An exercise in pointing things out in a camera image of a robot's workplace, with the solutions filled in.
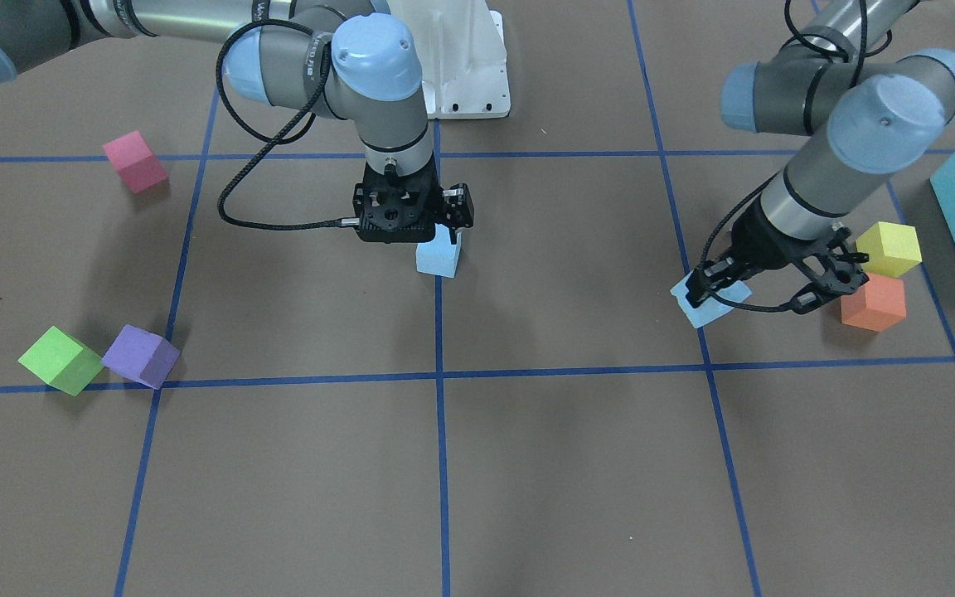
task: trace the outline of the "robotic arm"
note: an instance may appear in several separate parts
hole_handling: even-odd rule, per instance
[[[838,0],[793,30],[771,61],[741,65],[728,76],[720,98],[725,124],[811,138],[717,226],[714,237],[743,212],[732,225],[731,247],[708,260],[711,237],[686,277],[690,307],[715,299],[748,310],[810,313],[867,282],[860,267],[867,255],[849,252],[851,233],[838,219],[916,162],[955,116],[955,53],[924,50],[892,65],[864,65],[868,39],[888,34],[917,3]],[[807,264],[811,257],[819,268]],[[786,265],[808,283],[781,305],[755,307],[719,295]]]
[[[427,242],[441,224],[454,243],[458,228],[473,226],[467,186],[439,185],[418,54],[385,0],[0,0],[0,83],[88,42],[138,35],[225,44],[216,73],[225,102],[221,72],[247,99],[355,122],[367,161],[352,194],[355,218],[302,226],[235,220],[222,208],[230,186],[221,197],[228,222],[348,226],[375,242]],[[269,143],[235,185],[288,130],[263,137],[227,106]]]

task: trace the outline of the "black cable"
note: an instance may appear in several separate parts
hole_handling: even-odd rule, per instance
[[[850,79],[850,88],[857,87],[860,80],[860,69],[865,67],[865,53],[868,51],[868,0],[857,0],[860,10],[860,49],[857,50],[857,65],[853,69],[853,78]]]
[[[253,31],[254,29],[261,29],[261,27],[270,26],[293,29],[295,31],[300,31],[304,34],[307,34],[308,36],[315,34],[315,31],[312,30],[311,27],[305,27],[303,24],[295,22],[285,22],[284,20],[279,19],[264,20],[264,22],[246,23],[244,26],[238,27],[238,30],[236,30],[235,33],[231,33],[230,37],[227,37],[227,41],[224,41],[223,48],[220,49],[220,55],[216,57],[216,92],[217,94],[220,94],[220,101],[223,102],[223,106],[225,109],[227,109],[227,113],[230,114],[231,118],[234,119],[234,121],[241,126],[242,129],[245,129],[246,133],[249,133],[251,136],[260,139],[265,143],[270,143],[270,140],[272,140],[274,137],[262,135],[257,131],[257,129],[254,129],[253,126],[247,124],[247,122],[243,120],[241,116],[239,116],[238,112],[236,112],[235,106],[231,104],[230,99],[227,98],[227,90],[223,84],[223,63],[224,60],[227,60],[227,53],[230,52],[231,48],[234,48],[236,42],[238,42],[243,35]],[[307,132],[308,131],[306,129],[303,129],[302,132],[296,133],[296,135],[293,137],[281,139],[282,143],[277,144],[296,143],[296,141],[301,139]]]
[[[846,52],[846,50],[842,48],[842,46],[835,44],[834,41],[831,41],[831,39],[824,37],[822,35],[803,34],[801,31],[798,30],[798,27],[796,26],[795,22],[791,18],[791,2],[792,0],[784,0],[783,21],[786,23],[786,26],[788,26],[788,30],[791,31],[792,41],[798,41],[799,44],[805,46],[807,49],[810,49],[820,54],[820,56],[822,56],[823,58],[826,58],[826,60],[833,60],[833,58],[841,58],[842,61],[845,61],[846,63],[848,63],[848,61],[850,61],[849,53]],[[864,16],[863,16],[865,20],[867,20],[867,14],[868,14],[868,11],[865,10]],[[829,50],[826,48],[822,48],[821,46],[816,46],[815,44],[812,44],[812,42],[806,38],[807,36],[819,37],[820,39],[823,39],[823,41],[829,42],[829,44],[833,45],[835,49]],[[887,30],[885,41],[883,41],[883,44],[880,45],[879,48],[876,48],[875,50],[871,52],[861,52],[861,53],[864,54],[865,58],[871,58],[872,56],[876,56],[876,54],[882,53],[883,50],[890,48],[890,44],[892,41],[894,41],[894,32],[892,32],[891,30]]]
[[[322,54],[322,64],[321,71],[319,71],[319,83],[316,85],[315,90],[312,92],[312,97],[308,98],[308,102],[295,114],[294,117],[289,119],[289,122],[280,129],[279,132],[273,137],[265,137],[260,135],[260,133],[255,132],[248,124],[246,124],[240,116],[234,111],[234,107],[231,107],[230,102],[227,99],[227,94],[223,86],[223,61],[227,57],[227,53],[234,46],[234,44],[244,35],[245,33],[257,29],[257,27],[267,27],[267,26],[278,26],[278,27],[287,27],[288,29],[295,29],[308,35],[312,35],[314,31],[308,29],[308,27],[300,26],[300,24],[294,22],[281,22],[280,20],[268,20],[267,22],[253,22],[246,24],[246,26],[239,27],[238,31],[235,31],[234,34],[231,34],[231,37],[227,38],[227,41],[224,42],[224,46],[220,49],[220,55],[216,58],[216,90],[220,92],[220,98],[223,99],[224,106],[227,107],[227,112],[231,114],[231,117],[235,118],[235,122],[242,125],[243,129],[246,129],[246,132],[249,132],[250,135],[257,137],[257,139],[264,140],[266,144],[261,148],[260,151],[255,154],[245,167],[242,167],[242,170],[238,174],[235,174],[234,178],[231,178],[231,181],[227,183],[227,186],[223,189],[223,192],[220,193],[220,200],[216,203],[216,210],[220,214],[220,218],[228,224],[234,224],[234,226],[241,226],[243,228],[255,228],[256,230],[261,231],[307,231],[312,228],[329,228],[329,227],[341,227],[342,220],[325,220],[322,222],[310,222],[306,224],[265,224],[262,222],[250,222],[247,220],[239,220],[233,216],[227,214],[226,205],[227,197],[230,197],[230,194],[234,192],[235,187],[238,187],[240,182],[253,171],[254,167],[257,167],[258,163],[261,162],[266,155],[269,154],[273,148],[282,146],[282,144],[294,143],[294,141],[299,140],[308,132],[308,129],[312,127],[312,124],[315,120],[315,114],[311,112],[312,106],[315,105],[315,102],[318,102],[319,98],[322,97],[323,90],[326,89],[327,80],[330,78],[330,46],[328,45],[326,50]],[[307,123],[300,129],[299,133],[296,133],[293,137],[285,138],[289,134],[289,131],[295,128],[297,124],[300,124],[300,121],[303,120],[304,116],[308,116]]]
[[[710,238],[706,239],[705,245],[702,246],[702,254],[700,258],[698,258],[698,264],[700,264],[698,267],[705,267],[705,262],[710,257],[710,248],[713,246],[713,241],[716,240],[717,236],[720,234],[720,231],[728,225],[728,222],[733,218],[733,216],[739,214],[740,209],[746,207],[747,204],[755,199],[755,197],[759,196],[759,194],[765,190],[765,187],[768,186],[770,182],[776,180],[778,175],[779,173],[773,174],[768,178],[767,181],[762,182],[761,186],[755,188],[752,192],[750,192],[750,194],[748,194],[748,196],[743,197],[743,201],[739,201],[738,204],[735,204],[735,207],[732,207],[730,211],[728,211],[728,214],[724,216],[724,218],[721,218],[720,222],[717,222],[717,226],[714,226],[713,233],[710,234]],[[764,305],[748,305],[747,303],[736,303],[735,301],[729,301],[727,298],[723,298],[723,296],[720,296],[715,290],[710,288],[710,281],[706,279],[704,274],[698,276],[698,280],[700,281],[702,290],[708,292],[714,301],[721,303],[721,305],[727,305],[729,307],[734,307],[744,311],[757,311],[757,313],[784,313],[784,311],[791,310],[791,303],[782,303],[782,305],[777,305],[776,307],[766,307]]]
[[[806,37],[802,34],[802,32],[798,30],[798,27],[795,26],[795,22],[791,18],[791,2],[792,0],[784,0],[783,21],[786,23],[786,26],[788,26],[788,30],[791,31],[791,35],[793,36],[793,39],[795,39],[795,41],[798,41],[799,44],[820,54],[820,56],[825,57],[827,60],[832,60],[832,58],[842,58],[842,61],[850,60],[850,56],[848,53],[846,53],[846,50],[842,49],[842,46],[835,44],[835,42],[831,41],[831,39],[822,37],[822,39],[826,39],[826,41],[829,42],[829,44],[835,47],[834,50],[822,48],[821,46],[812,44],[811,41],[806,39]]]

